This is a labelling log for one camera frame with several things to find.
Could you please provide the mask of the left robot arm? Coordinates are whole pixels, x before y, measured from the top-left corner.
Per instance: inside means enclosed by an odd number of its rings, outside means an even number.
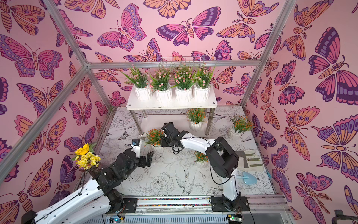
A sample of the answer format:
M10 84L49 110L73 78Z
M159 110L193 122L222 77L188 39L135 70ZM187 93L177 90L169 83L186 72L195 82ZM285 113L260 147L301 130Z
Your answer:
M39 211L28 211L22 218L23 224L59 224L70 215L80 221L91 219L98 214L122 212L124 199L115 188L122 184L137 167L150 167L154 152L146 156L137 156L135 151L127 149L117 156L110 166L94 171L92 178L80 189L63 200Z

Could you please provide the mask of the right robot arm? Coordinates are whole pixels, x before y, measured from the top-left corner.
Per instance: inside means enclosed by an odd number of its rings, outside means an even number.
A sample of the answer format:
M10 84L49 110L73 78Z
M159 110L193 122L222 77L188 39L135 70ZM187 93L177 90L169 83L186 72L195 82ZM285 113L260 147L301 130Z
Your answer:
M223 187L221 197L209 198L213 211L250 211L247 198L242 197L237 189L235 176L239 156L224 138L207 139L192 135L188 131L180 132L172 122L165 123L161 131L164 134L161 140L163 147L171 147L174 154L183 149L191 149L208 158L210 172L215 172L222 180L216 184Z

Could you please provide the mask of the pink flower pot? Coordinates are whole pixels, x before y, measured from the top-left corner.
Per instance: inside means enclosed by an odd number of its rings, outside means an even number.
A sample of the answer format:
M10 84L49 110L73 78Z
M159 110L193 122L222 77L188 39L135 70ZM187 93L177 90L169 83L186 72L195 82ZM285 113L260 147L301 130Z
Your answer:
M151 77L151 86L156 95L157 101L166 104L172 100L172 91L169 80L172 75L172 69L160 67Z
M193 86L195 84L195 72L190 65L182 64L175 69L175 97L182 104L188 103L193 97Z
M133 66L129 69L130 73L122 74L133 84L135 94L140 101L148 101L152 97L152 90L148 81L148 75L139 68Z
M197 102L208 100L211 90L211 79L213 78L213 68L203 63L195 73L194 99Z

